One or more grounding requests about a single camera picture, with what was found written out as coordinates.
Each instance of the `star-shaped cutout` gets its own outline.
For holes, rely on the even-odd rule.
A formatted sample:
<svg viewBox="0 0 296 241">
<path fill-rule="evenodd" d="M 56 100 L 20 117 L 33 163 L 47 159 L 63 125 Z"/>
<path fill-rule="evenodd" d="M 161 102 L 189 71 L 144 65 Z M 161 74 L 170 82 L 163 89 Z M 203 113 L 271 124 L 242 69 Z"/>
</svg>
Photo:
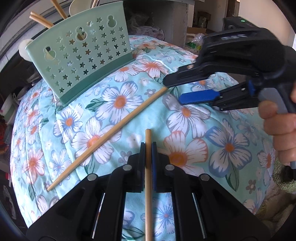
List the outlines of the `star-shaped cutout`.
<svg viewBox="0 0 296 241">
<path fill-rule="evenodd" d="M 62 41 L 61 37 L 57 38 L 57 43 L 60 43 Z"/>
<path fill-rule="evenodd" d="M 71 32 L 71 31 L 67 32 L 67 33 L 66 33 L 66 37 L 70 37 L 70 36 L 71 36 L 71 34 L 72 34 L 72 32 Z"/>
</svg>

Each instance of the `blue flower print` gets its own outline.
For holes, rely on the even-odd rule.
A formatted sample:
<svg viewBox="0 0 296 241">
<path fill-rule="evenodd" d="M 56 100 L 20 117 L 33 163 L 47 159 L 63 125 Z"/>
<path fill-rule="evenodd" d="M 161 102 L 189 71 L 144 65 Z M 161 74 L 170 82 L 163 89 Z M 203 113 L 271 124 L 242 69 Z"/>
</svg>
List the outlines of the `blue flower print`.
<svg viewBox="0 0 296 241">
<path fill-rule="evenodd" d="M 224 177 L 230 171 L 231 164 L 241 170 L 245 165 L 252 161 L 252 154 L 245 147 L 250 142 L 242 134 L 235 134 L 230 123 L 222 120 L 223 129 L 217 126 L 212 127 L 205 137 L 219 149 L 215 151 L 209 161 L 209 170 L 217 177 Z"/>
</svg>

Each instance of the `light blue floral fabric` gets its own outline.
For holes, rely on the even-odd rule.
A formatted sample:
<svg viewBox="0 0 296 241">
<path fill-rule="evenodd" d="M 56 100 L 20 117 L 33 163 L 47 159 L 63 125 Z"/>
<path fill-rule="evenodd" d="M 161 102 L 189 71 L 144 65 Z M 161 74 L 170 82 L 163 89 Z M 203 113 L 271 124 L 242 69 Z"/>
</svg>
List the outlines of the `light blue floral fabric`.
<svg viewBox="0 0 296 241">
<path fill-rule="evenodd" d="M 135 61 L 115 71 L 63 108 L 44 80 L 22 100 L 13 128 L 11 175 L 21 213 L 30 226 L 90 173 L 105 175 L 138 153 L 145 130 L 172 164 L 208 173 L 255 213 L 269 185 L 275 152 L 257 109 L 220 112 L 206 104 L 181 106 L 182 93 L 222 90 L 237 82 L 225 73 L 171 88 L 104 143 L 54 190 L 47 187 L 104 133 L 162 88 L 166 74 L 193 63 L 179 47 L 130 36 Z M 170 194 L 153 197 L 155 240 L 174 240 Z M 123 237 L 144 240 L 144 192 L 127 194 Z"/>
</svg>

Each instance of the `metal screw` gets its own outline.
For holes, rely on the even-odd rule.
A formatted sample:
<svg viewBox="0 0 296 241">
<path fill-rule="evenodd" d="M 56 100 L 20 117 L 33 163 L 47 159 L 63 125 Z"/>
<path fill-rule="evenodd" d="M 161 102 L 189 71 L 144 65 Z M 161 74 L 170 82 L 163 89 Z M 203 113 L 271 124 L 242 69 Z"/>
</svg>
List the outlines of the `metal screw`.
<svg viewBox="0 0 296 241">
<path fill-rule="evenodd" d="M 126 164 L 126 165 L 123 166 L 123 169 L 124 169 L 125 171 L 130 171 L 130 170 L 132 169 L 132 166 Z"/>
<path fill-rule="evenodd" d="M 171 165 L 171 164 L 166 165 L 165 168 L 166 168 L 168 171 L 172 171 L 172 170 L 175 169 L 175 167 L 174 167 L 173 165 Z"/>
<path fill-rule="evenodd" d="M 194 65 L 190 64 L 190 65 L 187 66 L 187 69 L 192 69 L 193 67 L 194 67 Z"/>
<path fill-rule="evenodd" d="M 210 179 L 210 176 L 208 174 L 202 174 L 200 176 L 200 179 L 207 182 Z"/>
<path fill-rule="evenodd" d="M 87 176 L 87 179 L 89 180 L 89 181 L 94 181 L 94 180 L 96 180 L 96 174 L 89 174 L 88 176 Z"/>
</svg>

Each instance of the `green plastic basket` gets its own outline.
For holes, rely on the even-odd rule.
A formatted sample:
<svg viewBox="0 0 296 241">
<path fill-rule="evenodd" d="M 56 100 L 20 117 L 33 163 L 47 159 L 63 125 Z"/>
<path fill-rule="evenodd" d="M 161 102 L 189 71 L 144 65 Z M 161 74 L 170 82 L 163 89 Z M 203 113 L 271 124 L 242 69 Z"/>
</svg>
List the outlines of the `green plastic basket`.
<svg viewBox="0 0 296 241">
<path fill-rule="evenodd" d="M 133 60 L 123 2 L 91 8 L 46 30 L 26 50 L 63 105 Z"/>
</svg>

